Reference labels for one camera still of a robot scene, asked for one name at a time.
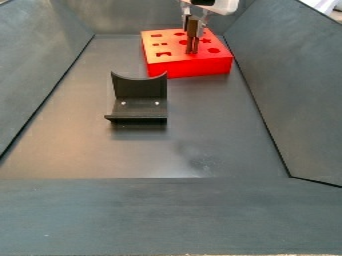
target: dark gray surface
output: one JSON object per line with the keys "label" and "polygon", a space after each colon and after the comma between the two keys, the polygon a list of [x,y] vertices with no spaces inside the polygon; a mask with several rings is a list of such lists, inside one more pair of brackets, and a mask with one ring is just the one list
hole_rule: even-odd
{"label": "dark gray surface", "polygon": [[6,255],[341,254],[342,190],[294,179],[0,182]]}
{"label": "dark gray surface", "polygon": [[167,129],[115,130],[110,72],[146,77],[140,36],[92,40],[0,162],[3,179],[287,177],[253,98],[231,74],[168,80]]}
{"label": "dark gray surface", "polygon": [[291,175],[342,185],[341,24],[259,0],[225,36]]}
{"label": "dark gray surface", "polygon": [[0,155],[91,37],[60,1],[0,6]]}
{"label": "dark gray surface", "polygon": [[[142,30],[182,27],[175,0],[63,0],[96,34],[139,34]],[[241,0],[234,15],[215,15],[210,28],[222,35],[254,0]]]}

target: bin floor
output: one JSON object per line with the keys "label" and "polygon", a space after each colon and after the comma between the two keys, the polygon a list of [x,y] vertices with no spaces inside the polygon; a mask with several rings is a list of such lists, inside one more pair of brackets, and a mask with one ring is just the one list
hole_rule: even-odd
{"label": "bin floor", "polygon": [[110,72],[146,77],[139,36],[96,37],[2,160],[0,178],[285,177],[246,83],[168,80],[168,124],[120,125]]}

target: black plastic part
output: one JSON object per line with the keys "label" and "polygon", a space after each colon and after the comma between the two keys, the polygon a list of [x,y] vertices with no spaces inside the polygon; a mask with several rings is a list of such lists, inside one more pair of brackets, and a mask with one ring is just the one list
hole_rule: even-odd
{"label": "black plastic part", "polygon": [[191,4],[213,6],[215,4],[215,0],[191,0]]}
{"label": "black plastic part", "polygon": [[151,79],[130,79],[114,72],[115,103],[112,114],[104,118],[118,120],[167,120],[167,72]]}

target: red block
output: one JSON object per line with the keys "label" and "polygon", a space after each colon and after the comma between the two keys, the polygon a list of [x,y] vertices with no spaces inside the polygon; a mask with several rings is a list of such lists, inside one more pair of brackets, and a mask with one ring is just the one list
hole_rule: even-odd
{"label": "red block", "polygon": [[167,71],[168,78],[230,73],[233,54],[210,29],[205,29],[197,54],[186,54],[182,29],[142,32],[148,76]]}

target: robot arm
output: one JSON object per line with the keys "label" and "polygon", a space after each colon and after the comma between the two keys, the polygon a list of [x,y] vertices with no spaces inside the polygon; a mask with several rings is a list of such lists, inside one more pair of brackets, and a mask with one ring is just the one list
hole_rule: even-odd
{"label": "robot arm", "polygon": [[[205,27],[209,23],[209,15],[218,13],[229,15],[238,9],[239,0],[179,0],[182,8],[183,29],[187,32],[186,53],[197,54],[199,38],[203,35]],[[190,7],[197,5],[203,9],[202,17],[191,15]]]}
{"label": "robot arm", "polygon": [[203,16],[198,22],[198,37],[202,36],[203,28],[209,23],[209,15],[211,13],[218,13],[221,15],[233,14],[239,5],[239,0],[178,0],[181,2],[182,8],[182,19],[183,19],[183,29],[187,31],[189,18],[191,17],[191,5],[197,5],[203,9]]}
{"label": "robot arm", "polygon": [[239,5],[239,0],[181,0],[189,5],[198,5],[201,8],[221,15],[233,14]]}

